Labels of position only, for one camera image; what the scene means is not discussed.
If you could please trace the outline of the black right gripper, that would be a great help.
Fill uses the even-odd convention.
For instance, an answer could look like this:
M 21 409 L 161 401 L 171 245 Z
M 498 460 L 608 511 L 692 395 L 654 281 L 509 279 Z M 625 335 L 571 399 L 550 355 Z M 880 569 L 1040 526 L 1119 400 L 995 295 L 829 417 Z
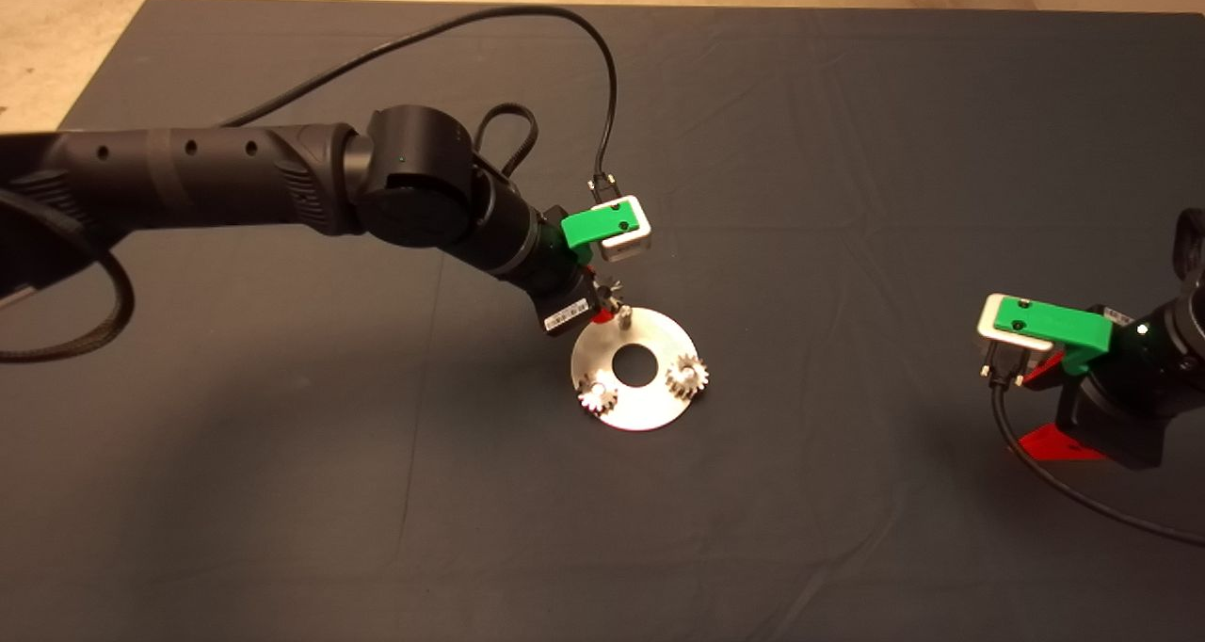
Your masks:
M 1106 351 L 1068 344 L 1027 373 L 1027 389 L 1064 385 L 1056 424 L 1024 432 L 1038 463 L 1103 461 L 1160 466 L 1166 424 L 1178 414 L 1178 329 L 1171 306 L 1109 328 Z

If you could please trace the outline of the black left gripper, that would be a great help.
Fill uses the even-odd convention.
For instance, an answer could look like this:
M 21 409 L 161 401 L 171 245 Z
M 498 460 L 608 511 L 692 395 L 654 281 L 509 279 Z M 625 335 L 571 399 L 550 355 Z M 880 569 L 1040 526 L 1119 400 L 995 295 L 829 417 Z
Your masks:
M 600 310 L 594 273 L 569 247 L 558 223 L 547 218 L 525 220 L 523 291 L 537 316 L 537 329 L 547 336 L 615 319 L 610 310 Z

